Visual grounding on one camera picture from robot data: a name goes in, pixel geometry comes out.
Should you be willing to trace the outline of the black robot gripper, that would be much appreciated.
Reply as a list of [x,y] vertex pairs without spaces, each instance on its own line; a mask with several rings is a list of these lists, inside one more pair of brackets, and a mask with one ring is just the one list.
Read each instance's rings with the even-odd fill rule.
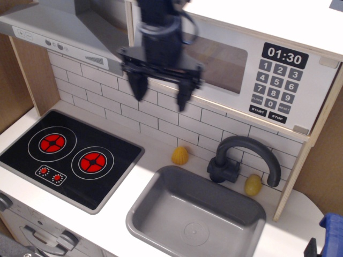
[[148,78],[178,84],[179,112],[185,110],[192,92],[202,84],[203,64],[184,49],[178,34],[162,37],[142,35],[141,45],[121,47],[122,70],[137,101],[148,89]]

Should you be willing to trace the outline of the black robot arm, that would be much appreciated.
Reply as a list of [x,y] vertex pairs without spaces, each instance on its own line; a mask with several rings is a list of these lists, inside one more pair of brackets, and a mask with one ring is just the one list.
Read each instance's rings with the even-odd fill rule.
[[178,85],[179,111],[185,109],[192,92],[202,84],[201,62],[184,52],[198,37],[194,27],[191,41],[185,41],[182,18],[192,18],[183,10],[186,1],[138,1],[141,22],[138,31],[141,45],[121,48],[122,70],[127,74],[135,98],[141,101],[147,91],[148,78]]

